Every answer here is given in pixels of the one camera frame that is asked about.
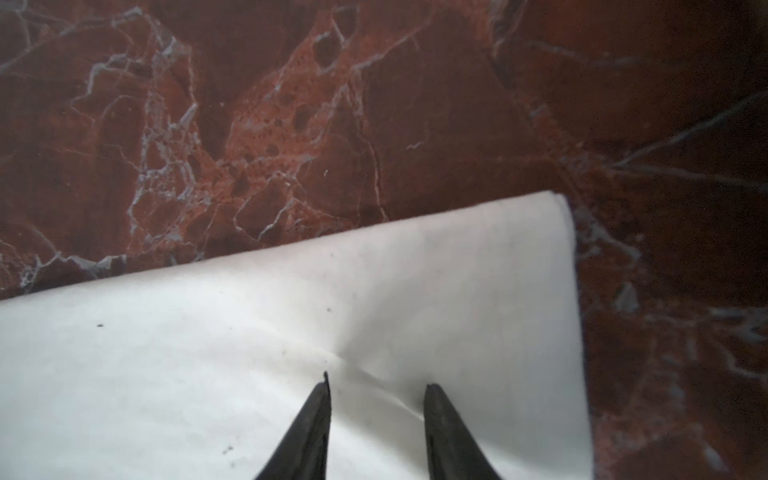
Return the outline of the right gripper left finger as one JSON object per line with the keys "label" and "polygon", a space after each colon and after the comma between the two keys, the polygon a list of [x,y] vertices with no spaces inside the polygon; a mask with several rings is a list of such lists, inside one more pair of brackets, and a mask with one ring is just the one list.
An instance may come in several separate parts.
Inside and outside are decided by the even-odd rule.
{"label": "right gripper left finger", "polygon": [[325,480],[331,416],[325,372],[255,480]]}

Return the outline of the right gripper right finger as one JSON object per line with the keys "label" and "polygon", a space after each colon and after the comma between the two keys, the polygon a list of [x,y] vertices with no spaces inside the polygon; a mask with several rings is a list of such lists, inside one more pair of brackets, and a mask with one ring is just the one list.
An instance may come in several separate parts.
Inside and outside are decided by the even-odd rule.
{"label": "right gripper right finger", "polygon": [[425,389],[424,424],[431,480],[500,480],[444,389]]}

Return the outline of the white printed t-shirt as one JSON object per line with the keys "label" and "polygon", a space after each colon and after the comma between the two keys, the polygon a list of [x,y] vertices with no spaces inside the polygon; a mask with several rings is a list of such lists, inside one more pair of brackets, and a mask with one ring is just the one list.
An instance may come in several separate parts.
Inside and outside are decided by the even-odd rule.
{"label": "white printed t-shirt", "polygon": [[5,479],[252,479],[330,384],[332,479],[424,479],[441,386],[505,479],[594,472],[552,192],[1,305]]}

